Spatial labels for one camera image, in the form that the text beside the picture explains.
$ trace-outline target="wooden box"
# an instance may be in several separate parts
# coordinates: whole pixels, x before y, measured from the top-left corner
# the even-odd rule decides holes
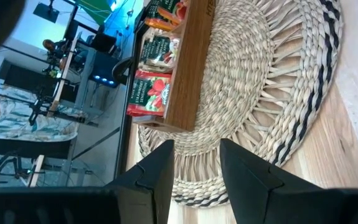
[[[134,117],[134,123],[160,131],[194,130],[214,11],[215,0],[191,1],[186,19],[173,30],[181,43],[165,114]]]

